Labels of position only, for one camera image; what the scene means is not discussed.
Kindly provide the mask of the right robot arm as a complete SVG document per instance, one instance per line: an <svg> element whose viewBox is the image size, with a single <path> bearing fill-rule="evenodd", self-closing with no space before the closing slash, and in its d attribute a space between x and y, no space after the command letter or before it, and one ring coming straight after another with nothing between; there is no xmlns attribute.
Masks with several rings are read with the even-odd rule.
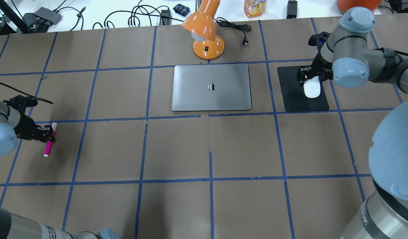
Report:
<svg viewBox="0 0 408 239"><path fill-rule="evenodd" d="M339 239L408 239L408 53L370 49L375 25L371 10L348 9L333 32L309 39L318 53L297 73L306 97L319 96L322 82L332 81L341 96L351 93L362 107L392 107L368 144L374 191Z"/></svg>

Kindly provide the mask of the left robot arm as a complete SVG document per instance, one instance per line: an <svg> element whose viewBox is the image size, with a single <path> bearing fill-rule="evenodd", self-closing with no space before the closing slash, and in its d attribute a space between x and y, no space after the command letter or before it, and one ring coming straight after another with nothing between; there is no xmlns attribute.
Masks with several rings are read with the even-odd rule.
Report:
<svg viewBox="0 0 408 239"><path fill-rule="evenodd" d="M0 102L0 157L11 153L18 139L38 140L49 148L55 140L56 124L39 126L25 115L27 107L37 105L38 98L20 95ZM98 233L70 233L26 219L0 207L0 239L117 239L114 230L106 227Z"/></svg>

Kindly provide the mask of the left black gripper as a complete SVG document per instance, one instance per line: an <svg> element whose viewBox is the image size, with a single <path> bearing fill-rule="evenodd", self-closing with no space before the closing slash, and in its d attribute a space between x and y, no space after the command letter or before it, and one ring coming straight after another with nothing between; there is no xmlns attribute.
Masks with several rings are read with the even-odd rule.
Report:
<svg viewBox="0 0 408 239"><path fill-rule="evenodd" d="M27 115L21 115L15 127L17 138L23 140L38 140L43 143L55 142L56 124L40 126Z"/></svg>

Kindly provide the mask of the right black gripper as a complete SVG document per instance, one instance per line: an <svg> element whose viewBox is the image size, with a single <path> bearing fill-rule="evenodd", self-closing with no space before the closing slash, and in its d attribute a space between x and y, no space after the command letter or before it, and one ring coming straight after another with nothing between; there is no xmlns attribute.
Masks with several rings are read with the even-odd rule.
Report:
<svg viewBox="0 0 408 239"><path fill-rule="evenodd" d="M322 84L325 81L333 80L332 63L325 60L321 55L316 55L311 66L299 66L297 71L297 80L301 87L308 81L313 79L313 71L319 77L319 82Z"/></svg>

